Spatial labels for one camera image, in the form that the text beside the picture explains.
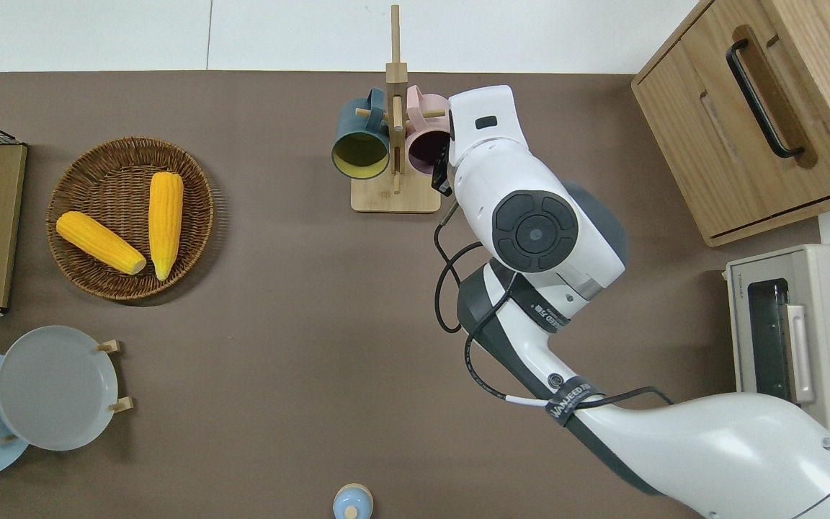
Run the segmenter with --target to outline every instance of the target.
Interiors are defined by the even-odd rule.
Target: white wall
[[[635,73],[698,0],[0,0],[0,71]],[[830,243],[830,213],[820,217]]]

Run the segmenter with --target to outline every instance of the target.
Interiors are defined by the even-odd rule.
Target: wicker basket
[[[99,221],[149,259],[149,182],[157,171],[180,174],[184,210],[178,259],[165,280],[152,262],[125,275],[73,246],[56,233],[56,220],[69,210]],[[186,151],[157,138],[126,137],[86,152],[66,170],[47,208],[47,240],[60,270],[93,295],[115,301],[147,298],[178,282],[207,246],[213,227],[213,195],[200,165]]]

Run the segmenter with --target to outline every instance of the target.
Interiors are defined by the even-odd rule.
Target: black circular button panel
[[[548,191],[516,191],[498,204],[495,251],[512,269],[543,272],[569,256],[579,238],[572,207]]]

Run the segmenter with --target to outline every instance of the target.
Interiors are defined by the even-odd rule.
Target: black drawer handle
[[[793,150],[784,146],[783,141],[780,140],[777,131],[774,129],[774,124],[771,123],[770,117],[764,111],[764,106],[761,105],[761,100],[758,98],[757,92],[754,91],[751,80],[748,79],[748,75],[745,74],[745,69],[742,68],[741,62],[738,61],[737,50],[744,49],[747,46],[747,38],[738,40],[738,42],[735,42],[735,44],[729,47],[726,53],[728,68],[732,71],[732,76],[735,76],[735,82],[738,83],[741,94],[745,96],[745,101],[748,102],[751,113],[754,114],[754,119],[758,122],[758,126],[761,127],[761,132],[764,134],[764,138],[767,139],[767,145],[770,146],[771,151],[774,151],[774,154],[777,154],[777,157],[788,159],[802,154],[805,148],[801,146]]]

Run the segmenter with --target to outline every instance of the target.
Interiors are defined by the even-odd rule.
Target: oven window
[[[790,302],[787,280],[774,279],[748,285],[748,313],[754,346],[757,391],[791,401],[787,365],[786,323],[783,309]]]

